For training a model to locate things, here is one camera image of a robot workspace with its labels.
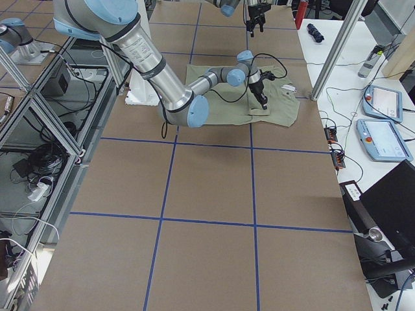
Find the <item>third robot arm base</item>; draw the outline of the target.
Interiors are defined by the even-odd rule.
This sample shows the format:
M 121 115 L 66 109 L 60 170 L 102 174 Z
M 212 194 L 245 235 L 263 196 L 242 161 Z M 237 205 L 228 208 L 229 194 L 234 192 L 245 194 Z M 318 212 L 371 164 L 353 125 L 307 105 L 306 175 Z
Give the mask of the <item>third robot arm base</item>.
M 17 17 L 1 21 L 1 48 L 19 65 L 40 65 L 46 57 L 41 53 L 41 45 Z

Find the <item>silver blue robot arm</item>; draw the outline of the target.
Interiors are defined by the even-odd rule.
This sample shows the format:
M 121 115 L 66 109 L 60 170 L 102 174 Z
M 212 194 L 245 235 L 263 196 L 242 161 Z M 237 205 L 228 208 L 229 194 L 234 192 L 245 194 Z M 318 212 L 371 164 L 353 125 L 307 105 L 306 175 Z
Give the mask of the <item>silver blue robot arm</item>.
M 238 7 L 240 0 L 207 0 L 213 6 L 220 9 L 221 13 L 226 17 L 231 17 Z M 265 13 L 271 9 L 271 4 L 268 1 L 249 0 L 243 1 L 243 23 L 246 31 L 250 36 L 254 37 L 254 30 L 256 26 L 259 31 L 264 31 L 266 23 Z
M 212 67 L 186 86 L 141 27 L 137 1 L 54 1 L 53 8 L 58 32 L 84 40 L 104 38 L 116 44 L 160 95 L 159 111 L 169 124 L 190 128 L 204 125 L 209 115 L 204 95 L 219 83 L 233 87 L 247 83 L 258 103 L 267 108 L 265 74 L 249 50 L 237 55 L 236 66 Z

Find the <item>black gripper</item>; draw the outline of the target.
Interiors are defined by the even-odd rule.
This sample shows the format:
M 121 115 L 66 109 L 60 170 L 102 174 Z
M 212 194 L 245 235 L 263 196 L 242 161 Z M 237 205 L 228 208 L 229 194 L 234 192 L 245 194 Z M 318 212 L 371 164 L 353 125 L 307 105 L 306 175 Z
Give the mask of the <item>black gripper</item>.
M 268 109 L 267 103 L 268 98 L 263 94 L 264 85 L 261 80 L 258 80 L 250 84 L 250 91 L 254 96 L 257 96 L 257 101 L 260 103 L 261 107 L 266 110 Z
M 251 37 L 254 37 L 255 24 L 258 23 L 260 32 L 264 32 L 264 24 L 266 22 L 265 13 L 271 9 L 268 1 L 248 0 L 248 21 L 247 31 Z

